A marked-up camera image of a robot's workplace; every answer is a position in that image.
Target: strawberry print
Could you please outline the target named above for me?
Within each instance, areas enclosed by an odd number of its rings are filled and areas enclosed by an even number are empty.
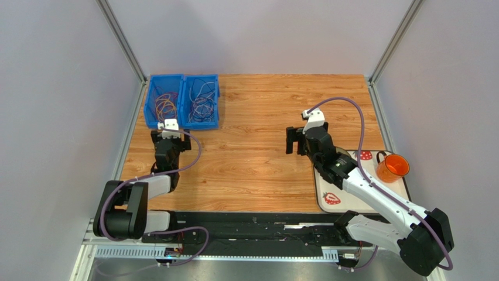
[[[329,205],[336,205],[341,203],[341,200],[331,192],[324,192],[324,194],[322,194],[322,198],[324,198],[324,201]]]
[[[354,156],[355,158],[358,158],[356,151],[354,152]],[[370,151],[362,150],[360,152],[360,160],[371,160],[371,159],[372,159],[372,153]]]

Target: gray wall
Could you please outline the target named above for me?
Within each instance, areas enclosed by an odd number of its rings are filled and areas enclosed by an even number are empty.
[[[139,82],[93,0],[0,3],[0,279],[67,280]]]
[[[414,201],[447,212],[449,280],[497,280],[499,2],[426,1],[378,83]]]
[[[150,73],[370,75],[411,0],[109,0]]]

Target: orange cup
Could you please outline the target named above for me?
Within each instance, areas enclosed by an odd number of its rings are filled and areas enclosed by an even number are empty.
[[[380,162],[380,154],[384,156],[384,160]],[[386,183],[393,183],[409,173],[409,163],[404,157],[397,154],[387,155],[384,151],[376,154],[378,167],[376,174],[380,180]]]

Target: wooden table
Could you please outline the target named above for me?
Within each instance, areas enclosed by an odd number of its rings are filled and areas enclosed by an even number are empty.
[[[158,196],[150,209],[183,211],[320,212],[306,156],[286,155],[286,127],[303,126],[300,114],[329,97],[348,97],[365,116],[365,149],[384,150],[364,76],[220,75],[220,129],[193,131],[203,154],[181,172],[177,189]],[[335,145],[356,149],[357,110],[344,101],[320,108]],[[149,173],[154,162],[150,129],[142,109],[135,125],[122,179]],[[180,155],[180,167],[197,155]]]

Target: blue plastic bin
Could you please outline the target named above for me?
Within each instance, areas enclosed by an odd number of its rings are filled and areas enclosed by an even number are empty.
[[[175,104],[177,108],[175,114],[170,111],[168,114],[163,114],[165,118],[175,118],[180,124],[179,120],[179,105],[180,97],[182,94],[182,85],[184,81],[183,74],[166,74],[166,75],[154,75],[151,76],[149,81],[149,88],[144,103],[144,117],[146,125],[149,129],[158,128],[158,116],[156,113],[156,100],[163,94],[166,93],[176,93],[175,95],[168,95],[164,97],[170,97],[171,101]]]
[[[218,128],[218,75],[186,76],[180,95],[179,120],[184,129]]]

